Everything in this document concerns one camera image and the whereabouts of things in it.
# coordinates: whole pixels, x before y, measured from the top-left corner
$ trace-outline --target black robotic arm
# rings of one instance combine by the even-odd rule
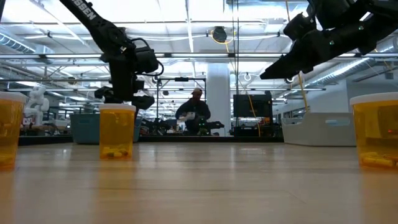
[[[153,103],[151,96],[134,96],[144,88],[144,82],[137,80],[137,75],[150,75],[163,65],[156,59],[144,39],[130,39],[125,28],[116,27],[112,22],[103,19],[92,8],[92,3],[85,0],[60,0],[60,2],[88,29],[93,40],[103,51],[101,60],[109,63],[112,88],[102,87],[95,92],[95,97],[105,97],[105,103],[122,103],[131,101],[139,109],[148,109]],[[145,43],[137,47],[135,41]]]
[[[378,41],[398,29],[398,0],[308,0],[308,17],[294,17],[284,29],[291,51],[261,74],[261,79],[288,78],[358,49],[366,55]],[[361,18],[370,12],[372,16]],[[323,30],[317,30],[316,20]]]

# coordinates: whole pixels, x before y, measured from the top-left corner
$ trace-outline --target wooden table surface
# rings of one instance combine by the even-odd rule
[[[397,223],[398,173],[359,169],[355,148],[285,144],[20,147],[0,172],[0,223]]]

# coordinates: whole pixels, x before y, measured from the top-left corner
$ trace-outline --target white pillar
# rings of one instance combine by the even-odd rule
[[[213,129],[220,136],[229,136],[231,129],[231,91],[229,87],[229,68],[227,63],[209,63],[206,77],[207,105],[211,112],[209,121],[219,121],[224,129]]]

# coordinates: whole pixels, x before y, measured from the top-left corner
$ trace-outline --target translucent orange container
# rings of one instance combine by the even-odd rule
[[[101,159],[131,159],[136,107],[122,104],[99,106]]]
[[[359,164],[398,170],[398,93],[357,96],[350,104]]]
[[[0,92],[0,169],[13,169],[15,166],[26,99],[21,93]]]

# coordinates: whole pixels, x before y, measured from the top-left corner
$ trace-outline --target person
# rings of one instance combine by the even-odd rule
[[[200,100],[201,95],[202,90],[200,88],[195,88],[192,92],[192,98],[181,105],[175,113],[175,117],[179,119],[180,116],[186,116],[188,112],[195,112],[195,119],[185,122],[190,134],[197,134],[199,132],[199,122],[201,118],[208,120],[211,116],[207,104]]]

